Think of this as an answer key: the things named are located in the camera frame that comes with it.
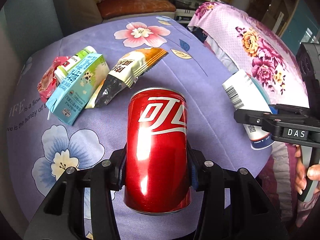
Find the barcode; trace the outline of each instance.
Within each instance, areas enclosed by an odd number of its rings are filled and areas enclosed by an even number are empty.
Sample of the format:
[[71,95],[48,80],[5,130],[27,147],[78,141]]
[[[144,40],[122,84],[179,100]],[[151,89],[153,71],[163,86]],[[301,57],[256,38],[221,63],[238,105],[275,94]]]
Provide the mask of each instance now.
[[237,94],[236,90],[234,89],[233,86],[230,86],[226,89],[226,93],[228,97],[230,98],[231,103],[235,107],[235,109],[241,108],[244,106],[242,103],[239,95]]
[[249,132],[255,132],[256,129],[253,125],[248,125]]

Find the red soda can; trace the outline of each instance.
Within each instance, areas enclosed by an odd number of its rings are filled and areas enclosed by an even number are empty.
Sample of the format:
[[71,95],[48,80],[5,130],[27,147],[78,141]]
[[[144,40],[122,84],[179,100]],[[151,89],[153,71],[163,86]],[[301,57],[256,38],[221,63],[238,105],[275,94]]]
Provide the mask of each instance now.
[[128,110],[124,203],[147,215],[190,204],[187,104],[179,92],[154,87],[133,95]]

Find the sofa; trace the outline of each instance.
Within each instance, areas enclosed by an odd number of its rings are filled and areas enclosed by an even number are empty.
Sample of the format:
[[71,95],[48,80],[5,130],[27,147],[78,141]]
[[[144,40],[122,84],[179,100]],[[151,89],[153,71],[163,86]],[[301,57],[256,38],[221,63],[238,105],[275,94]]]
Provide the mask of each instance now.
[[135,16],[162,15],[174,18],[176,8],[167,0],[68,0],[76,30]]

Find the human hand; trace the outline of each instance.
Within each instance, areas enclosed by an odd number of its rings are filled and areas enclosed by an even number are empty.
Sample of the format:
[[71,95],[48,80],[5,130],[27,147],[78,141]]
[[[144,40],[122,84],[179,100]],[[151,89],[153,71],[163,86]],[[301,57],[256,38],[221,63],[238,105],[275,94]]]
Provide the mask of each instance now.
[[[296,191],[301,195],[302,190],[306,189],[307,180],[306,176],[311,180],[319,180],[320,181],[320,164],[312,165],[307,169],[304,167],[301,158],[301,147],[297,148],[296,153],[294,154],[295,157],[298,158],[297,165],[296,165],[296,180],[295,180],[295,188]],[[318,193],[320,191],[320,182],[318,183],[317,188],[314,191]]]

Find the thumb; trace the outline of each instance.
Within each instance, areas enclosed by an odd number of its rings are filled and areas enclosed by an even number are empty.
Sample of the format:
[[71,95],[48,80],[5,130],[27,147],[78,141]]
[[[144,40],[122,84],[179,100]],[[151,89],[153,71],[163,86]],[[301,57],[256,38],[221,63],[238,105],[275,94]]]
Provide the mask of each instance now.
[[297,147],[297,151],[296,153],[294,154],[295,157],[301,157],[301,147]]
[[308,169],[307,176],[311,180],[320,180],[320,164],[311,166]]

